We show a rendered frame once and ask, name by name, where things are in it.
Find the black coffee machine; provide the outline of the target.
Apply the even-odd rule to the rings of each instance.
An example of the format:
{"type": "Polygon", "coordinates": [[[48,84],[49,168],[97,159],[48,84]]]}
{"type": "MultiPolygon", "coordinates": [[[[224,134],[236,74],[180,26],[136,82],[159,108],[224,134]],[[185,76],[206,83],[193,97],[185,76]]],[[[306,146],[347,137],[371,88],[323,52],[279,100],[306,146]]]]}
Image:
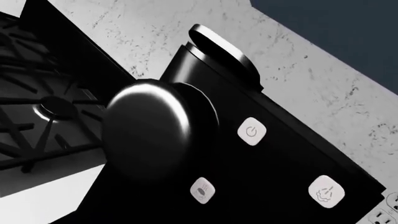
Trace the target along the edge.
{"type": "Polygon", "coordinates": [[[356,224],[383,201],[382,184],[193,44],[178,49],[159,81],[188,83],[210,99],[220,122],[210,153],[155,185],[133,182],[106,162],[77,210],[52,224],[356,224]],[[255,146],[237,134],[248,117],[267,128],[255,146]],[[321,175],[345,190],[333,208],[308,194],[321,175]],[[216,190],[204,205],[190,194],[200,177],[216,190]]]}

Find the black stove grate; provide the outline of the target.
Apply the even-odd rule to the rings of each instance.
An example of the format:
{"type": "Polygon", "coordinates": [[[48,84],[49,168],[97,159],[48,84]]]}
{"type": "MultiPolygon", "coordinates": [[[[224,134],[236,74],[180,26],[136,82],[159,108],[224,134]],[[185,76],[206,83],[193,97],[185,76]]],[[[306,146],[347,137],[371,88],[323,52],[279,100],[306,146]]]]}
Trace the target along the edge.
{"type": "Polygon", "coordinates": [[[103,111],[135,78],[49,0],[0,12],[0,171],[99,149],[103,111]],[[75,119],[50,119],[40,99],[71,102],[75,119]]]}

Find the white wall power outlet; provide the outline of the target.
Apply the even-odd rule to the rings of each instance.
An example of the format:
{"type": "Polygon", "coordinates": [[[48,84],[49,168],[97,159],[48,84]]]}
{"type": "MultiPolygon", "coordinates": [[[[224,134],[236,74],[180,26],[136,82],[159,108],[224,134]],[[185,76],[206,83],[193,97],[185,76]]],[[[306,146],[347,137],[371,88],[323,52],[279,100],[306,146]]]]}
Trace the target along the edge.
{"type": "Polygon", "coordinates": [[[387,195],[381,207],[368,215],[368,221],[371,224],[398,224],[398,192],[387,195]]]}

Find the black round burner cap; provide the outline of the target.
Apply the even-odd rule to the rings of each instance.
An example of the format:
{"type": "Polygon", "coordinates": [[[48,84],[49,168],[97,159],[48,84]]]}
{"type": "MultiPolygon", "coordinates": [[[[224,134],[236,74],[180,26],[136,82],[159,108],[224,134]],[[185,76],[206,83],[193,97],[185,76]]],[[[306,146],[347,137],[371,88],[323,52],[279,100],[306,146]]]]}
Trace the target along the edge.
{"type": "Polygon", "coordinates": [[[57,96],[41,98],[39,111],[50,119],[61,121],[75,119],[78,115],[77,108],[71,102],[57,96]]]}

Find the black round dome lid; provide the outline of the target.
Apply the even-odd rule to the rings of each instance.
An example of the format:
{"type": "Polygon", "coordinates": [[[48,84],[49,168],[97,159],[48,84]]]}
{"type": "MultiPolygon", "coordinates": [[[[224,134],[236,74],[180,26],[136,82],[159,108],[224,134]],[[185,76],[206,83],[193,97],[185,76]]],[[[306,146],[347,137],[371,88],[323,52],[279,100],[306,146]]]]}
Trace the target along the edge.
{"type": "Polygon", "coordinates": [[[210,153],[220,122],[210,99],[188,83],[139,80],[109,102],[101,138],[107,162],[127,179],[177,179],[210,153]]]}

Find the white coffee cup button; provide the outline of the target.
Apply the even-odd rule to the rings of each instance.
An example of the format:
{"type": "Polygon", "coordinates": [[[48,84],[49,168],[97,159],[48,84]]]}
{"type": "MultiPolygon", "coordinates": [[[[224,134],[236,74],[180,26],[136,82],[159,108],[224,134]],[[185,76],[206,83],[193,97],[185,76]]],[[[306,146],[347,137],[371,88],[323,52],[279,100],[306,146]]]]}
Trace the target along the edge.
{"type": "Polygon", "coordinates": [[[214,186],[204,177],[197,179],[190,187],[190,194],[202,205],[208,203],[215,192],[214,186]]]}

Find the black water tank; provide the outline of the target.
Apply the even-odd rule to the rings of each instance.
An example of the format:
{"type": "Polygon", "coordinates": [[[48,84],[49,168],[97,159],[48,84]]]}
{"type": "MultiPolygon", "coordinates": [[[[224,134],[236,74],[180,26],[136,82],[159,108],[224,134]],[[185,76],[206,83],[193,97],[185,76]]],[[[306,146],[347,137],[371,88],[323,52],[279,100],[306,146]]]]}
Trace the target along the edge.
{"type": "Polygon", "coordinates": [[[233,44],[206,26],[195,24],[188,31],[196,48],[219,65],[233,72],[238,78],[256,91],[262,91],[261,78],[257,68],[233,44]]]}

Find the white power button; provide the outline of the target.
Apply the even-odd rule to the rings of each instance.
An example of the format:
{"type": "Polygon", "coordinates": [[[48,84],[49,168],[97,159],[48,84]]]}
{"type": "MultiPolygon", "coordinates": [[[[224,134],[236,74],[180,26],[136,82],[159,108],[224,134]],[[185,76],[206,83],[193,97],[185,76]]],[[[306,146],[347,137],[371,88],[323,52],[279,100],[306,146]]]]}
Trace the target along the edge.
{"type": "Polygon", "coordinates": [[[238,136],[250,146],[257,145],[266,132],[267,128],[253,117],[245,119],[237,130],[238,136]]]}

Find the white steam button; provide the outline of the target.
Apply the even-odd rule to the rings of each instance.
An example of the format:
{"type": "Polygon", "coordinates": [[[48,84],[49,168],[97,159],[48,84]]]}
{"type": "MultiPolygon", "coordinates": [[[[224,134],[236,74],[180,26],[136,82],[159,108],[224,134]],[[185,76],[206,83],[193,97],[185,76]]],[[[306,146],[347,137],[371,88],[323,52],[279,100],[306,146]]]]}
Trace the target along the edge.
{"type": "Polygon", "coordinates": [[[323,208],[333,208],[344,199],[345,190],[331,177],[321,175],[309,185],[308,194],[323,208]]]}

